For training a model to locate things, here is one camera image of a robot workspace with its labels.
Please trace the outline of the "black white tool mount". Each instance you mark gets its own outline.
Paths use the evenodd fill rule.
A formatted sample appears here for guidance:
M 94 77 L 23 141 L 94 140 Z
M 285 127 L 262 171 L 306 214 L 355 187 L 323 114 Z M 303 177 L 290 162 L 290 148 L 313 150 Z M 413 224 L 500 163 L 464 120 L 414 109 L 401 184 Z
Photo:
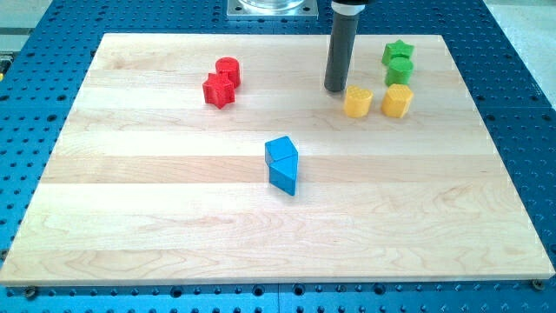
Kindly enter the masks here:
M 370 3 L 369 0 L 333 0 L 331 8 L 343 16 L 356 16 Z

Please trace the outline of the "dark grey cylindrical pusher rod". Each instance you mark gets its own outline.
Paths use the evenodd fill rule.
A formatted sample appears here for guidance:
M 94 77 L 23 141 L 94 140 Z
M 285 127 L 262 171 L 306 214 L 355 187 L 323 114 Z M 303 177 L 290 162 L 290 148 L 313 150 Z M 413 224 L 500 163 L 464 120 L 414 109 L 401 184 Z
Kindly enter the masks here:
M 347 16 L 334 13 L 324 80 L 324 87 L 330 92 L 346 88 L 358 22 L 358 14 Z

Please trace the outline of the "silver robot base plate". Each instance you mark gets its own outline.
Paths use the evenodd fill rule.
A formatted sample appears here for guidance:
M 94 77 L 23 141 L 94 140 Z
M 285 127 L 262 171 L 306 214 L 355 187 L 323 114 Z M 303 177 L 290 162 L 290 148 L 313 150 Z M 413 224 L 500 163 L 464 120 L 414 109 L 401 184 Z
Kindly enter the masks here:
M 232 20 L 317 18 L 319 9 L 317 0 L 228 0 L 226 13 Z

